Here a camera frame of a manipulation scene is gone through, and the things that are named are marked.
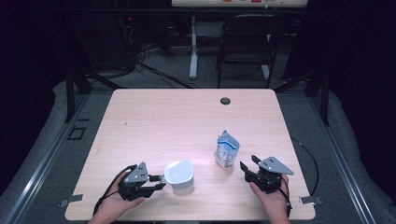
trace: dark background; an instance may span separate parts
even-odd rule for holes
[[[81,2],[63,4],[91,7]],[[150,3],[169,6],[167,1]],[[41,4],[47,2],[3,1],[0,6],[1,192],[38,137],[54,103],[52,88],[65,80],[72,61],[93,69],[134,67],[134,46],[120,31],[120,22],[128,22],[128,18],[79,15],[68,23],[64,15],[41,10]],[[95,4],[122,7],[105,0]],[[396,180],[388,177],[396,172],[393,8],[390,1],[310,1],[308,9],[345,12],[345,16],[302,20],[284,78],[301,76],[328,63],[331,90],[339,97],[356,134],[361,161],[374,182],[396,202]],[[167,48],[167,25],[175,18],[159,15],[134,19],[139,27],[147,28],[141,32]],[[90,54],[87,46],[95,53]]]

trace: black mount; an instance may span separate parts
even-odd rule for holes
[[[142,187],[147,181],[160,181],[160,184],[153,187]],[[161,190],[165,185],[166,183],[163,183],[160,175],[149,175],[146,164],[142,162],[138,166],[131,166],[131,171],[122,178],[119,183],[119,194],[126,201],[140,197],[149,198],[155,190]]]

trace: office chair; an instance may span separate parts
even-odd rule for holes
[[[281,37],[288,21],[273,14],[239,14],[224,22],[219,40],[218,88],[221,66],[226,64],[257,64],[269,66],[265,88],[269,88]]]

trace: wooden table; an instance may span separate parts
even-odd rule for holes
[[[231,103],[221,104],[222,97]],[[240,143],[233,170],[220,168],[214,158],[224,130]],[[250,170],[259,170],[251,155],[262,160],[275,156],[294,172],[289,177],[290,219],[315,216],[312,205],[299,203],[308,190],[273,91],[117,90],[74,191],[83,194],[82,201],[70,203],[65,216],[90,219],[111,180],[128,165],[145,161],[149,174],[161,175],[166,164],[189,160],[194,169],[192,194],[176,196],[168,184],[120,220],[267,219],[239,168],[242,161]]]

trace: black cable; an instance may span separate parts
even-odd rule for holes
[[[315,181],[315,186],[314,186],[314,188],[312,189],[312,191],[311,191],[311,193],[310,193],[310,196],[312,196],[312,195],[315,194],[315,191],[317,190],[318,182],[319,182],[319,168],[318,168],[317,161],[315,160],[315,158],[314,158],[314,156],[311,154],[311,152],[308,150],[308,148],[306,148],[301,142],[299,142],[297,139],[295,139],[295,138],[293,138],[293,137],[290,137],[290,138],[291,138],[291,140],[293,140],[295,143],[297,143],[298,145],[300,145],[300,147],[302,147],[303,149],[305,149],[306,153],[308,153],[308,155],[311,157],[312,161],[313,161],[314,164],[315,164],[315,169],[316,169],[316,171],[317,171],[317,180]]]
[[[171,76],[165,74],[164,72],[159,71],[159,70],[157,70],[157,69],[155,69],[155,68],[153,68],[153,67],[150,67],[150,66],[148,66],[148,65],[146,65],[146,64],[144,64],[144,63],[141,63],[141,62],[137,62],[137,63],[138,63],[140,66],[142,66],[144,69],[146,69],[146,70],[148,70],[148,71],[150,71],[150,72],[156,74],[157,76],[166,77],[166,78],[168,78],[168,79],[170,79],[170,80],[172,80],[172,81],[175,81],[176,83],[178,83],[178,84],[180,84],[180,85],[182,85],[182,86],[184,86],[184,87],[186,87],[186,88],[188,88],[188,89],[199,88],[197,85],[195,85],[195,84],[193,84],[193,83],[183,81],[183,80],[178,79],[178,78],[176,78],[176,77],[171,77]]]
[[[283,177],[282,180],[285,182],[286,184],[286,189],[288,190],[288,194],[285,193],[285,191],[283,191],[283,189],[281,187],[279,187],[278,185],[276,185],[272,180],[270,180],[267,176],[263,175],[263,177],[269,182],[271,183],[274,187],[276,187],[277,190],[279,190],[279,192],[283,195],[283,197],[285,197],[286,200],[286,214],[288,215],[288,217],[290,216],[290,211],[292,209],[291,207],[291,202],[290,202],[290,194],[289,194],[289,185],[288,182],[286,182],[286,180]]]
[[[92,214],[92,216],[94,216],[94,215],[97,213],[97,211],[98,211],[98,209],[99,209],[99,207],[100,207],[100,205],[102,204],[102,202],[103,202],[104,199],[106,199],[106,198],[109,197],[110,195],[113,195],[113,194],[119,192],[119,190],[117,190],[117,191],[112,192],[111,194],[107,195],[108,192],[110,191],[111,187],[112,187],[112,186],[114,185],[114,183],[117,181],[117,179],[118,179],[125,171],[131,170],[132,168],[133,168],[133,166],[128,166],[128,167],[126,167],[125,169],[121,170],[120,173],[116,175],[116,177],[114,177],[113,181],[111,181],[110,185],[109,185],[108,188],[106,189],[106,191],[105,191],[105,193],[103,194],[103,196],[98,200],[98,202],[96,203],[95,207],[93,208],[93,214]]]

